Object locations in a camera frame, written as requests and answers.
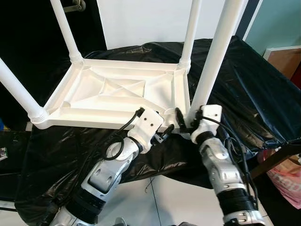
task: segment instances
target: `white floor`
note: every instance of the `white floor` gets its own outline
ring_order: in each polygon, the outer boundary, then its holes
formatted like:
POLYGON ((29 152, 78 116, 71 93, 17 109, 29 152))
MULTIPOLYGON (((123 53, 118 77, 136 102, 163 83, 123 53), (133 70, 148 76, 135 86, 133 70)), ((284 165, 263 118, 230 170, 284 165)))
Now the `white floor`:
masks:
MULTIPOLYGON (((273 226, 261 204, 260 212, 266 226, 273 226)), ((171 226, 183 221, 197 226, 223 225, 213 190, 164 176, 119 185, 101 212, 98 226, 112 226, 116 217, 123 217, 130 226, 171 226)), ((17 213, 0 210, 0 225, 26 224, 17 213)))

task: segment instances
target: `pink bag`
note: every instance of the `pink bag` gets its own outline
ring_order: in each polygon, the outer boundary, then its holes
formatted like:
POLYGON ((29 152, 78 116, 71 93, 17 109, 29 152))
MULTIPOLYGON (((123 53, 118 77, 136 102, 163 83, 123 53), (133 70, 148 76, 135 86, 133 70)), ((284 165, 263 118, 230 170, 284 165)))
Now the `pink bag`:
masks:
MULTIPOLYGON (((265 161, 273 153, 274 149, 260 152, 257 156, 258 162, 265 161)), ((298 164, 297 156, 283 161, 267 174, 282 196, 295 208, 301 209, 301 165, 298 164)))

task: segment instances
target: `teal wall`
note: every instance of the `teal wall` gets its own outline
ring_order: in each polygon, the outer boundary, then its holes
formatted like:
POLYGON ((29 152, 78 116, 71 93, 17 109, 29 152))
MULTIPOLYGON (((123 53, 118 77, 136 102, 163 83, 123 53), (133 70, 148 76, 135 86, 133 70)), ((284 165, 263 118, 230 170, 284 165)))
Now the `teal wall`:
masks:
POLYGON ((301 45, 301 0, 263 0, 246 43, 260 55, 266 48, 301 45))

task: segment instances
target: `white wall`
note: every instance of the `white wall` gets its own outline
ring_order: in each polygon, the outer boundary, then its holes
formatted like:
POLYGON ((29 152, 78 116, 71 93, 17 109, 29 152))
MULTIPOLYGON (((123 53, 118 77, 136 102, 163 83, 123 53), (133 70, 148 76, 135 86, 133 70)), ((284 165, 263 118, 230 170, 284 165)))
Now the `white wall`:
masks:
MULTIPOLYGON (((247 1, 244 0, 241 16, 247 1)), ((97 0, 97 2, 108 49, 142 45, 151 41, 185 39, 192 0, 97 0)), ((196 39, 213 38, 224 2, 224 0, 203 0, 196 39)))

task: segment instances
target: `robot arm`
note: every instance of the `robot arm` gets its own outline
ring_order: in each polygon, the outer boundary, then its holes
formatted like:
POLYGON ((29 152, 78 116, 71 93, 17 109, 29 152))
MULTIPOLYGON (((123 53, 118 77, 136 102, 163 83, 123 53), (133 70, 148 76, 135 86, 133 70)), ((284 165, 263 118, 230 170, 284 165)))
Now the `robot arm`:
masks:
POLYGON ((121 175, 139 153, 147 153, 151 139, 163 123, 153 110, 140 109, 134 127, 122 142, 109 146, 105 160, 98 162, 81 183, 72 199, 63 206, 50 226, 94 226, 105 203, 111 198, 121 175))
MULTIPOLYGON (((199 114, 219 122, 221 113, 221 106, 205 105, 201 107, 199 114)), ((198 128, 191 135, 191 140, 199 145, 202 162, 208 170, 210 182, 224 214, 224 225, 265 225, 228 150, 215 137, 218 126, 215 122, 201 119, 198 128)))

